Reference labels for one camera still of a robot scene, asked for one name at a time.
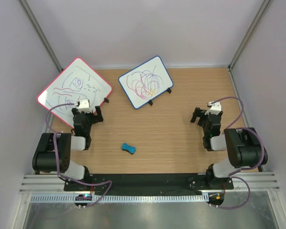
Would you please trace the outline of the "blue whiteboard eraser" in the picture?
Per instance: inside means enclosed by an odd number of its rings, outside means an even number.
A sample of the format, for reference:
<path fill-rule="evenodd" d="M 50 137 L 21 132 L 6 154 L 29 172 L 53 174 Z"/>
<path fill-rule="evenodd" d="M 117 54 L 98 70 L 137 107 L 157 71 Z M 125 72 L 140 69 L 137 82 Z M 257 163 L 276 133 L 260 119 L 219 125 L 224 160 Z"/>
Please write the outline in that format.
<path fill-rule="evenodd" d="M 136 151 L 136 148 L 134 146 L 127 144 L 127 143 L 123 143 L 123 145 L 121 146 L 121 150 L 126 151 L 126 152 L 130 153 L 131 155 L 133 155 Z"/>

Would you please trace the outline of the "blue framed whiteboard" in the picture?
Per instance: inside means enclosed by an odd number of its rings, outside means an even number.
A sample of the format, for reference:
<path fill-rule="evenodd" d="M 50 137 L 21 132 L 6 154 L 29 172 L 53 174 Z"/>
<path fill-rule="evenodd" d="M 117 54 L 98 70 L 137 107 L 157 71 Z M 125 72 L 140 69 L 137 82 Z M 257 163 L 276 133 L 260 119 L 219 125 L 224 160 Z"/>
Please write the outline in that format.
<path fill-rule="evenodd" d="M 155 56 L 127 73 L 118 81 L 135 109 L 141 108 L 174 86 L 160 56 Z"/>

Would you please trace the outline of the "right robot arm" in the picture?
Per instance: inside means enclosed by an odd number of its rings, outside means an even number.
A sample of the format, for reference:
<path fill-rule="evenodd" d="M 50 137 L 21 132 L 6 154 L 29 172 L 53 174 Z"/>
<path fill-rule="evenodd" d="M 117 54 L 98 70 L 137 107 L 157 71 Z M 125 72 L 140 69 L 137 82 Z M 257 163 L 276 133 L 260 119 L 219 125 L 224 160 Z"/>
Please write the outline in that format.
<path fill-rule="evenodd" d="M 196 119 L 203 129 L 203 146 L 207 151 L 226 151 L 227 157 L 211 164 L 204 175 L 189 178 L 192 190 L 233 189 L 231 176 L 267 163 L 265 147 L 254 128 L 227 128 L 221 133 L 221 110 L 195 108 L 191 122 Z"/>

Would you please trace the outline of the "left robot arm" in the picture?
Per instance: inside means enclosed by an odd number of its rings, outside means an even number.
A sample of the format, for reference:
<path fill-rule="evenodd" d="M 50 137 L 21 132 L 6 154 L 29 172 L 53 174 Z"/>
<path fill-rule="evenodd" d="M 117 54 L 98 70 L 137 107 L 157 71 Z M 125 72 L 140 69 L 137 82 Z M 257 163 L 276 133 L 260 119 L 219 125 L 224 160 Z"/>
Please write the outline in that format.
<path fill-rule="evenodd" d="M 43 133 L 32 159 L 32 168 L 35 172 L 55 172 L 58 178 L 65 182 L 71 181 L 81 191 L 93 187 L 92 178 L 87 167 L 78 165 L 71 160 L 71 151 L 88 150 L 92 138 L 93 124 L 103 122 L 99 106 L 96 113 L 85 112 L 82 108 L 72 108 L 73 129 L 70 133 L 52 130 Z"/>

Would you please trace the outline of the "pink framed whiteboard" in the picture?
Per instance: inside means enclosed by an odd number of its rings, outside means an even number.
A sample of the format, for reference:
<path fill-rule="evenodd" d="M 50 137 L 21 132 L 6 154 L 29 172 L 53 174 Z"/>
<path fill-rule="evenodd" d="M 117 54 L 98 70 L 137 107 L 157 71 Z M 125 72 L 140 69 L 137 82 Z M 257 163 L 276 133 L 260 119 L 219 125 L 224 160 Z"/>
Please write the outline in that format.
<path fill-rule="evenodd" d="M 82 58 L 74 59 L 38 96 L 37 101 L 46 109 L 73 127 L 72 108 L 82 99 L 90 101 L 90 108 L 104 103 L 112 86 Z"/>

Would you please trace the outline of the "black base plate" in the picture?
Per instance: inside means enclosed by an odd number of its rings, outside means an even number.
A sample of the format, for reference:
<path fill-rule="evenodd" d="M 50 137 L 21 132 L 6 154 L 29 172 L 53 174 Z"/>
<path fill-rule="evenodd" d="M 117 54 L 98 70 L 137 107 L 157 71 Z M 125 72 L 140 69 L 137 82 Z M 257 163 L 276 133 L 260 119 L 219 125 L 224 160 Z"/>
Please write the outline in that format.
<path fill-rule="evenodd" d="M 94 174 L 81 180 L 88 184 L 112 181 L 108 194 L 112 196 L 156 196 L 187 194 L 198 190 L 232 190 L 230 178 L 215 178 L 212 174 Z"/>

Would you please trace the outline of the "aluminium rail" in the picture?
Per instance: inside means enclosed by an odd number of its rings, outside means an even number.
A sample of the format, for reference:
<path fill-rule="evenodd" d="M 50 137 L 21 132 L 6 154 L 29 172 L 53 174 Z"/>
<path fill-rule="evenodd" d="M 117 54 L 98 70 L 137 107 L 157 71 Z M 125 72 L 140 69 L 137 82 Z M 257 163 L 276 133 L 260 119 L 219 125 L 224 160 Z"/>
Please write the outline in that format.
<path fill-rule="evenodd" d="M 252 191 L 279 191 L 280 187 L 272 172 L 250 172 L 236 175 L 244 179 Z M 62 192 L 64 182 L 55 174 L 25 175 L 20 193 L 56 193 Z"/>

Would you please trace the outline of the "left corner aluminium post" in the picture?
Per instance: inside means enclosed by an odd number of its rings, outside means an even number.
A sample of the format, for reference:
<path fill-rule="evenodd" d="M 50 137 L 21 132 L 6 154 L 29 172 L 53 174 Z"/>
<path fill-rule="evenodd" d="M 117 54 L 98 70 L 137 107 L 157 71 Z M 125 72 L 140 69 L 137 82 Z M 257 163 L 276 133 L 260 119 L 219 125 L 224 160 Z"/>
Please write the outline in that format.
<path fill-rule="evenodd" d="M 47 52 L 47 54 L 49 55 L 50 59 L 52 60 L 52 62 L 54 63 L 55 67 L 57 68 L 57 70 L 59 72 L 63 71 L 63 67 L 60 64 L 57 56 L 55 55 L 50 43 L 48 42 L 48 39 L 46 38 L 41 26 L 39 25 L 33 11 L 31 10 L 28 2 L 26 0 L 19 0 L 19 3 L 24 11 L 24 13 L 26 14 L 28 20 L 30 21 L 34 31 L 36 32 L 37 36 L 39 37 L 43 47 L 45 48 L 45 51 Z"/>

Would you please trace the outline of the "corner aluminium post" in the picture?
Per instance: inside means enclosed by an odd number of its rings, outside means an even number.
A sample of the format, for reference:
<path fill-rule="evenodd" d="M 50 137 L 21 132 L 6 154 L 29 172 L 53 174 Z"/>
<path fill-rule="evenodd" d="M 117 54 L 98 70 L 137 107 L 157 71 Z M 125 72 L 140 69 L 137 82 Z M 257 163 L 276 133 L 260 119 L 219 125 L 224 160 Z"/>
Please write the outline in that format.
<path fill-rule="evenodd" d="M 259 23 L 261 22 L 262 18 L 266 14 L 268 8 L 272 4 L 272 0 L 263 0 L 262 4 L 258 8 L 255 16 L 253 17 L 253 20 L 251 24 L 249 25 L 241 43 L 239 44 L 230 64 L 228 65 L 228 70 L 231 72 L 233 67 L 235 66 L 236 62 L 238 61 L 239 57 L 241 56 L 244 48 L 247 46 L 249 43 L 250 39 L 254 35 L 256 29 L 258 28 Z"/>
<path fill-rule="evenodd" d="M 48 42 L 48 39 L 46 38 L 41 26 L 39 25 L 33 11 L 31 10 L 28 2 L 26 0 L 19 0 L 19 3 L 24 11 L 24 13 L 26 14 L 28 20 L 30 21 L 34 31 L 36 32 L 37 36 L 39 37 L 43 47 L 45 48 L 45 51 L 47 52 L 47 54 L 49 55 L 50 59 L 52 60 L 52 62 L 54 63 L 55 67 L 57 68 L 57 70 L 59 72 L 63 71 L 63 67 L 60 64 L 57 56 L 55 55 L 50 43 Z"/>

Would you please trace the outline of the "right corner aluminium post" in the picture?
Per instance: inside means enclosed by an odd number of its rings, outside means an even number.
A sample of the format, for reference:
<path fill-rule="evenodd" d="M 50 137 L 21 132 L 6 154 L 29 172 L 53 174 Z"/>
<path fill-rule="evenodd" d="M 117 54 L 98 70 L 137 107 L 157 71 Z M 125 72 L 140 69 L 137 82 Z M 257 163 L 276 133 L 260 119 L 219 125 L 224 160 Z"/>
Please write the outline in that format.
<path fill-rule="evenodd" d="M 258 8 L 255 16 L 253 17 L 253 20 L 251 24 L 249 25 L 241 43 L 239 44 L 230 64 L 228 65 L 228 70 L 231 72 L 233 67 L 235 66 L 236 62 L 238 61 L 239 57 L 241 56 L 244 48 L 247 46 L 249 43 L 250 39 L 254 35 L 256 29 L 258 28 L 259 23 L 261 22 L 262 18 L 266 14 L 268 8 L 272 4 L 272 0 L 263 0 L 262 4 Z"/>

